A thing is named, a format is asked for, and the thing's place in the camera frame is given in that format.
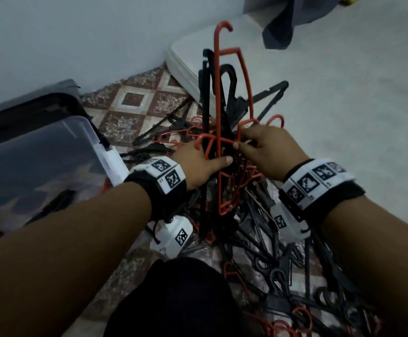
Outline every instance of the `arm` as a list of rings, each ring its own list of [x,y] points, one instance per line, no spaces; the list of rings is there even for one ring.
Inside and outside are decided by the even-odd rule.
[[[257,125],[243,135],[256,147],[236,143],[235,148],[273,180],[282,181],[308,159],[285,129]],[[361,196],[336,206],[321,228],[346,273],[408,334],[408,224]]]
[[[195,189],[231,159],[193,143],[173,159]],[[0,238],[0,336],[59,336],[93,299],[151,215],[145,190],[123,183]]]

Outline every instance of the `hand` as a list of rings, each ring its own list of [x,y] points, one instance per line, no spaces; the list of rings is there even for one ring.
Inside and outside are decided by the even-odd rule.
[[[234,148],[272,180],[283,181],[287,172],[309,159],[288,131],[282,128],[253,125],[242,130],[242,137],[256,141],[257,146],[235,142]]]
[[[202,147],[200,150],[195,149],[194,141],[181,146],[171,159],[178,162],[184,171],[187,190],[203,185],[212,174],[229,166],[234,160],[231,156],[224,156],[207,161]]]

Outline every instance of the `floor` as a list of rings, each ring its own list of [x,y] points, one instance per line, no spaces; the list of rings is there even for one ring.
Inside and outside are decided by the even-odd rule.
[[[179,105],[186,97],[186,91],[171,76],[165,65],[128,79],[120,80],[101,90],[83,96],[83,106],[93,117],[92,122],[120,152],[131,150],[132,140],[156,124],[168,112]],[[194,103],[189,117],[196,115],[199,107]],[[135,289],[143,280],[151,264],[159,258],[149,249],[150,237],[143,232],[126,254],[117,269],[97,293],[94,300],[66,331],[64,337],[102,336],[106,322],[117,304]],[[250,266],[249,260],[241,250],[234,250],[234,259],[242,270],[258,286],[261,276]],[[217,249],[203,249],[190,256],[204,260],[208,265],[220,270],[220,254]],[[312,256],[311,286],[323,286],[319,262]],[[292,290],[302,294],[304,291],[303,270],[293,270]],[[234,296],[243,303],[246,298],[236,285]],[[326,323],[336,322],[332,317],[320,315]]]

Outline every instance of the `left hand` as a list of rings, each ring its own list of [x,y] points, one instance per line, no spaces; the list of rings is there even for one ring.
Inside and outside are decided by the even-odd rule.
[[[207,161],[202,147],[195,149],[194,141],[181,146],[171,159],[179,163],[184,171],[187,190],[203,185],[212,174],[229,166],[234,160],[231,156],[224,156]]]

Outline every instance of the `pile of hangers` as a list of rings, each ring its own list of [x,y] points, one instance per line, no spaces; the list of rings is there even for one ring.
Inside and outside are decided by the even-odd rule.
[[[380,329],[380,323],[373,309],[365,302],[358,288],[344,275],[320,231],[312,229],[311,236],[298,248],[295,243],[281,241],[277,223],[271,217],[269,209],[275,202],[268,192],[268,182],[250,161],[234,150],[232,144],[241,138],[241,128],[246,124],[257,124],[276,104],[288,88],[288,82],[282,81],[269,90],[252,96],[249,76],[240,48],[219,48],[219,35],[222,28],[232,31],[229,22],[220,22],[215,29],[214,50],[203,51],[204,61],[199,71],[200,104],[202,115],[187,120],[192,99],[186,99],[158,124],[133,141],[133,146],[148,144],[131,152],[122,154],[128,164],[138,164],[152,154],[170,155],[174,146],[194,140],[197,149],[202,146],[207,159],[230,155],[234,163],[214,175],[199,190],[189,196],[176,212],[186,216],[195,228],[195,237],[187,241],[181,255],[206,246],[217,246],[221,250],[221,270],[229,282],[241,284],[249,304],[243,307],[249,317],[258,321],[266,336],[287,331],[291,336],[300,336],[312,331],[321,336],[349,336],[362,334],[374,336]],[[220,56],[237,54],[247,88],[247,101],[235,97],[237,76],[232,65],[220,66]],[[224,97],[221,76],[227,73],[230,86],[227,99]],[[210,95],[215,95],[216,117],[210,117]],[[254,103],[273,95],[272,101],[254,118]],[[249,113],[247,120],[242,120]],[[281,115],[274,119],[284,120]],[[168,121],[170,127],[162,126]],[[171,135],[181,139],[170,140]],[[196,240],[201,243],[190,247]],[[244,250],[255,271],[261,274],[268,286],[263,292],[246,279],[246,275],[233,260],[233,248]],[[327,286],[310,290],[310,250],[319,257]],[[304,269],[305,294],[299,296],[290,290],[293,267]],[[342,328],[325,326],[314,315],[316,311],[332,314],[341,323]],[[281,315],[291,319],[268,322],[262,318],[264,313]]]

